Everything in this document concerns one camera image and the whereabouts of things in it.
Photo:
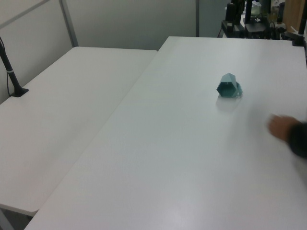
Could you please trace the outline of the person's bare hand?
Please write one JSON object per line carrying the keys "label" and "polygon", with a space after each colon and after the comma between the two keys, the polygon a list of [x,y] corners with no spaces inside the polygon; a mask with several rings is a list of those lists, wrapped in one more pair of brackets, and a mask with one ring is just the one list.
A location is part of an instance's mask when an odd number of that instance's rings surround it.
{"label": "person's bare hand", "polygon": [[300,124],[300,122],[294,117],[272,115],[268,121],[267,128],[274,137],[288,143],[292,127],[298,124]]}

